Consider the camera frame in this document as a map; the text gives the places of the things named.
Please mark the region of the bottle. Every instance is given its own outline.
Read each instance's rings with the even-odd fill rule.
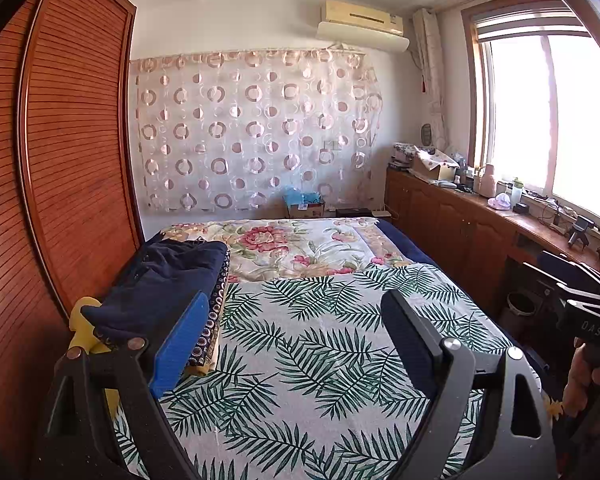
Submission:
[[[474,169],[474,193],[477,193],[480,189],[480,167],[476,166]]]
[[[480,179],[480,195],[485,198],[496,196],[496,177],[493,164],[487,164],[484,167],[484,175]]]
[[[520,202],[522,197],[522,189],[525,185],[516,177],[513,179],[513,188],[511,189],[511,208]]]

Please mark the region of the wooden desk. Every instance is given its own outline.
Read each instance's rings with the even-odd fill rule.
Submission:
[[[535,264],[547,250],[600,269],[594,250],[569,248],[565,237],[538,219],[492,209],[481,196],[432,186],[409,173],[387,170],[384,202],[394,225],[494,319],[508,258]]]

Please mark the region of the window blind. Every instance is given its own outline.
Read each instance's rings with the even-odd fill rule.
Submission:
[[[577,16],[558,0],[492,10],[474,16],[474,23],[479,43],[538,34],[589,36]]]

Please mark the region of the screw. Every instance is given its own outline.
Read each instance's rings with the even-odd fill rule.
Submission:
[[[130,350],[139,350],[144,347],[144,339],[142,339],[141,337],[131,338],[129,341],[126,342],[126,346]]]
[[[443,339],[442,344],[449,348],[449,350],[458,350],[461,346],[461,343],[455,337],[447,337]]]
[[[79,346],[72,346],[66,351],[65,355],[67,359],[77,359],[82,355],[82,348],[80,348]]]
[[[517,346],[510,346],[509,348],[507,348],[507,354],[509,354],[509,357],[515,359],[516,361],[520,361],[520,359],[522,359],[522,357],[524,356],[522,350]]]

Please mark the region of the window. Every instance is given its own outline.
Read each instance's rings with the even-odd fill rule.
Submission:
[[[560,2],[473,17],[484,87],[478,162],[600,224],[600,48]]]

